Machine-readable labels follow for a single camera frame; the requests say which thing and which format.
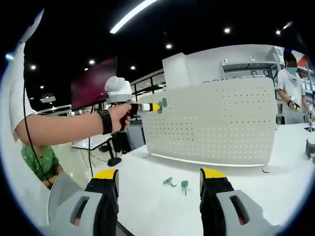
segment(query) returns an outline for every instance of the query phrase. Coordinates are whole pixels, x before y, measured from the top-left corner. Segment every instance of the face mask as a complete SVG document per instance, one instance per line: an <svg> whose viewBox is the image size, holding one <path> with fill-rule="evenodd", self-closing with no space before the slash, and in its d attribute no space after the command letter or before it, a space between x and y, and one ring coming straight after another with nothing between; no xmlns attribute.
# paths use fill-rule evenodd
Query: face mask
<svg viewBox="0 0 315 236"><path fill-rule="evenodd" d="M297 71L297 67L287 67L286 69L291 75L295 75L295 72Z"/></svg>

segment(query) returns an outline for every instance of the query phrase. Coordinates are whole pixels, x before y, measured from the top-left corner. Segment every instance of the black ceiling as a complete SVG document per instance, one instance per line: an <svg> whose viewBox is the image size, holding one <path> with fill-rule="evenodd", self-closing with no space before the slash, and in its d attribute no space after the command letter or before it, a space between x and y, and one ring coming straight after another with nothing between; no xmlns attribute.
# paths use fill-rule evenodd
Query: black ceiling
<svg viewBox="0 0 315 236"><path fill-rule="evenodd" d="M88 67L110 57L117 58L117 73L129 81L162 68L161 60L183 52L236 44L273 44L306 53L292 27L275 34L290 20L281 5L261 7L218 3L209 0L160 0L128 22L117 34L110 29L143 0L87 1L45 8L41 23L26 44L25 81L35 110L70 104L70 84ZM19 8L19 21L4 22L5 51L10 52L40 7ZM231 27L230 34L223 29ZM173 48L167 50L166 43ZM36 70L29 69L31 64ZM52 105L39 101L53 94Z"/></svg>

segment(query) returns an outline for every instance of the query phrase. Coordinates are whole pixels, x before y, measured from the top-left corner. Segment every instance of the perforated panel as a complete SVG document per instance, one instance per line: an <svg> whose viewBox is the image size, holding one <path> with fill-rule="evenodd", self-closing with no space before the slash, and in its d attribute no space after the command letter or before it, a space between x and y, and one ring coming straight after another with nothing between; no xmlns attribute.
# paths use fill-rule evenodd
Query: perforated panel
<svg viewBox="0 0 315 236"><path fill-rule="evenodd" d="M275 135L275 92L265 77L206 83L140 99L167 99L143 116L147 148L172 158L218 164L267 164Z"/></svg>

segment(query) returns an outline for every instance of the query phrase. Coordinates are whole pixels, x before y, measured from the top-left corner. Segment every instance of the black wristband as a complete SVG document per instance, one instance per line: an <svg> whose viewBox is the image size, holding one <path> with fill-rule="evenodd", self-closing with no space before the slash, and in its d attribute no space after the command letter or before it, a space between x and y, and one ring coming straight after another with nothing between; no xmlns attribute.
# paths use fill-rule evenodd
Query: black wristband
<svg viewBox="0 0 315 236"><path fill-rule="evenodd" d="M113 123L108 111L98 111L103 123L103 134L109 134L113 132Z"/></svg>

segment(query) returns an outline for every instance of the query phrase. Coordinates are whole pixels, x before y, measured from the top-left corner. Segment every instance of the white table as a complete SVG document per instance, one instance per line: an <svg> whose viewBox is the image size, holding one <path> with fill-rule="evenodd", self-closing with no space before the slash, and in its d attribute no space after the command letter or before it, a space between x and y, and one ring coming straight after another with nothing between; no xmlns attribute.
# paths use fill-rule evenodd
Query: white table
<svg viewBox="0 0 315 236"><path fill-rule="evenodd" d="M276 131L271 172L261 167L212 167L225 173L235 190L242 190L263 208L273 225L284 225L300 207L313 181L314 165L304 154L306 139L315 134L307 124L283 125ZM199 170L202 165L147 154L146 146L122 157L119 169L119 222L135 236L203 235L199 212ZM94 172L109 169L102 165ZM163 181L173 177L173 188ZM188 180L187 196L181 181Z"/></svg>
<svg viewBox="0 0 315 236"><path fill-rule="evenodd" d="M111 137L112 137L111 134L105 134L105 135L100 134L100 135L95 135L95 136L90 137L90 150L94 150L98 148L99 146L103 145ZM83 139L73 144L72 147L78 148L78 149L89 150L89 138Z"/></svg>

